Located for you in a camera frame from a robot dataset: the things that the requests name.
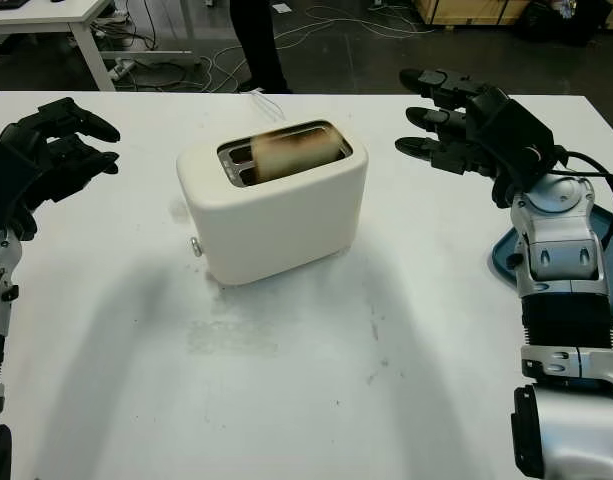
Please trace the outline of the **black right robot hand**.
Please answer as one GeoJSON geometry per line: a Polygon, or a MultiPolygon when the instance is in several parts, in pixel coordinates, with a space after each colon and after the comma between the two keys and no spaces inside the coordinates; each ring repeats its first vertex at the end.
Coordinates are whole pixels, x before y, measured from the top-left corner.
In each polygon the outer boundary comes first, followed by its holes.
{"type": "Polygon", "coordinates": [[[405,111],[412,125],[433,136],[399,138],[395,141],[396,149],[438,170],[457,175],[474,172],[492,179],[494,204],[500,209],[509,208],[514,188],[508,172],[467,135],[467,102],[486,92],[489,86],[466,74],[447,70],[407,68],[400,71],[399,80],[409,91],[433,101],[432,109],[410,106],[405,111]]]}

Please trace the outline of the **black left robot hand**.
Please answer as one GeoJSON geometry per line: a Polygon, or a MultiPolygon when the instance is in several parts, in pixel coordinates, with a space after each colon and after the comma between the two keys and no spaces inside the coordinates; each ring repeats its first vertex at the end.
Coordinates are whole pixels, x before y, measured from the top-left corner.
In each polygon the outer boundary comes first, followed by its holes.
{"type": "Polygon", "coordinates": [[[0,229],[21,241],[38,231],[33,217],[45,201],[59,202],[100,174],[118,172],[119,155],[81,139],[117,143],[120,132],[106,120],[65,97],[7,125],[0,133],[0,229]]]}

